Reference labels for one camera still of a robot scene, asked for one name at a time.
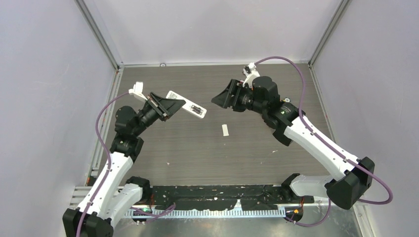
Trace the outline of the white remote control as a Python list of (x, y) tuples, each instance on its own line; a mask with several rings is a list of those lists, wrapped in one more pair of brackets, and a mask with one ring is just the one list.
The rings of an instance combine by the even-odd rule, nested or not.
[(176, 99), (176, 100), (184, 100), (185, 104), (182, 106), (182, 109), (185, 110), (186, 112), (200, 118), (203, 119), (207, 113), (207, 109), (205, 109), (204, 107), (192, 102), (191, 100), (181, 96), (180, 94), (170, 90), (167, 95), (166, 95), (167, 99)]

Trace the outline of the white battery cover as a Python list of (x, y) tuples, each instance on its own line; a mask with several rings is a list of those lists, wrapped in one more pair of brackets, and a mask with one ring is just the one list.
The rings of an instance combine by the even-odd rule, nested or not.
[(229, 136), (228, 126), (226, 124), (222, 125), (223, 136)]

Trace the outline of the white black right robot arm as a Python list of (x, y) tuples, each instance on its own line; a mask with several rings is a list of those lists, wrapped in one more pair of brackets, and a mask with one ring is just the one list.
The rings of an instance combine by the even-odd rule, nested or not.
[(277, 84), (267, 76), (257, 77), (252, 85), (232, 79), (228, 86), (212, 98), (212, 103), (235, 112), (246, 110), (261, 115), (273, 129), (272, 135), (285, 146), (292, 142), (308, 151), (327, 171), (327, 176), (290, 175), (281, 185), (287, 202), (302, 196), (329, 198), (338, 207), (349, 210), (372, 184), (375, 164), (344, 151), (308, 120), (300, 116), (292, 103), (282, 101)]

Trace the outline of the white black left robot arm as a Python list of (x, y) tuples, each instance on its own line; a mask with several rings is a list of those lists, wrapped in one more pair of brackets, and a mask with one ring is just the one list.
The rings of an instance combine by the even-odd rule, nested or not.
[(89, 193), (76, 209), (68, 208), (62, 217), (68, 237), (111, 237), (122, 217), (136, 203), (151, 200), (149, 180), (131, 177), (122, 190), (117, 188), (138, 158), (144, 141), (140, 135), (155, 121), (167, 121), (186, 102), (163, 98), (151, 92), (139, 111), (130, 106), (120, 107), (115, 114), (116, 135), (110, 148), (100, 139), (106, 151), (106, 163)]

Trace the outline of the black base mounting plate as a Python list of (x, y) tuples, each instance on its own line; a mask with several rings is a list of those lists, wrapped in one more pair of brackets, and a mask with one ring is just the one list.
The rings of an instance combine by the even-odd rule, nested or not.
[(231, 210), (240, 203), (244, 211), (274, 210), (279, 204), (313, 203), (314, 197), (298, 197), (286, 188), (274, 185), (204, 185), (153, 186), (142, 199), (164, 210), (175, 204), (175, 210)]

